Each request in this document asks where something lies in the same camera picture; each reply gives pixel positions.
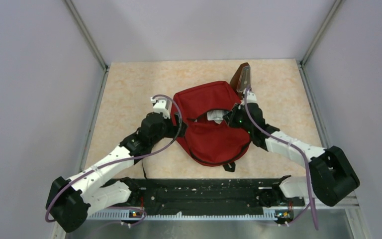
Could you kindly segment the white paper tag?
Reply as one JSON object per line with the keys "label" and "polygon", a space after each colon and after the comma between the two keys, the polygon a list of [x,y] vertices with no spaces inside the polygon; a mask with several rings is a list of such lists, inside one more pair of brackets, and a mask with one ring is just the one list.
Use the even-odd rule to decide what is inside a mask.
{"label": "white paper tag", "polygon": [[213,121],[217,124],[221,124],[224,121],[224,116],[228,113],[227,110],[211,110],[206,113],[208,121]]}

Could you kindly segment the red backpack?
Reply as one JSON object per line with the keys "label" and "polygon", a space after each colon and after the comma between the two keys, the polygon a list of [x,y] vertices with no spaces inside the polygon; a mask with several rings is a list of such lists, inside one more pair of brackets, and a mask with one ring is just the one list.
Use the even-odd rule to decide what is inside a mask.
{"label": "red backpack", "polygon": [[249,134],[241,128],[232,128],[214,115],[227,113],[240,98],[226,81],[216,81],[175,93],[171,116],[181,112],[185,134],[176,139],[183,150],[197,163],[227,172],[235,171],[235,162],[248,150]]}

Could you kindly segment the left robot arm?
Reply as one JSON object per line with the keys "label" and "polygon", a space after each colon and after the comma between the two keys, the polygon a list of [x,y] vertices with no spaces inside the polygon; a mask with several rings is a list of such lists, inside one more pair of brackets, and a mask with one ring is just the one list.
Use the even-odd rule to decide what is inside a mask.
{"label": "left robot arm", "polygon": [[67,179],[56,178],[46,202],[45,221],[56,222],[67,232],[78,229],[88,216],[115,204],[133,206],[139,192],[124,181],[108,185],[117,173],[140,160],[160,153],[153,147],[163,138],[176,140],[185,130],[182,113],[166,117],[151,112],[133,134],[121,141],[107,156]]}

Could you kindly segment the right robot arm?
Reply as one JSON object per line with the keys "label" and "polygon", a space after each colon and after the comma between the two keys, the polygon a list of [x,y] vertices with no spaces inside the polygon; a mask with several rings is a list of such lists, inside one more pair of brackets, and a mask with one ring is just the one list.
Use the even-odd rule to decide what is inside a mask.
{"label": "right robot arm", "polygon": [[223,119],[229,127],[245,130],[255,146],[305,168],[305,176],[288,177],[272,191],[272,200],[278,205],[294,197],[306,197],[311,203],[319,199],[333,207],[360,186],[343,149],[314,146],[283,133],[265,122],[256,103],[236,104]]}

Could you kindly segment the brown wooden metronome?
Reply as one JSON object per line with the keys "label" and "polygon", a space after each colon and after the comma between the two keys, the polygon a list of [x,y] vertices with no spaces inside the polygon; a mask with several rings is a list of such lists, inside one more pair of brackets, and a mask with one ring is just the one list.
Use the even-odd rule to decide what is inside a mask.
{"label": "brown wooden metronome", "polygon": [[244,93],[248,85],[251,85],[251,66],[248,62],[242,63],[238,67],[231,78],[229,85],[239,96]]}

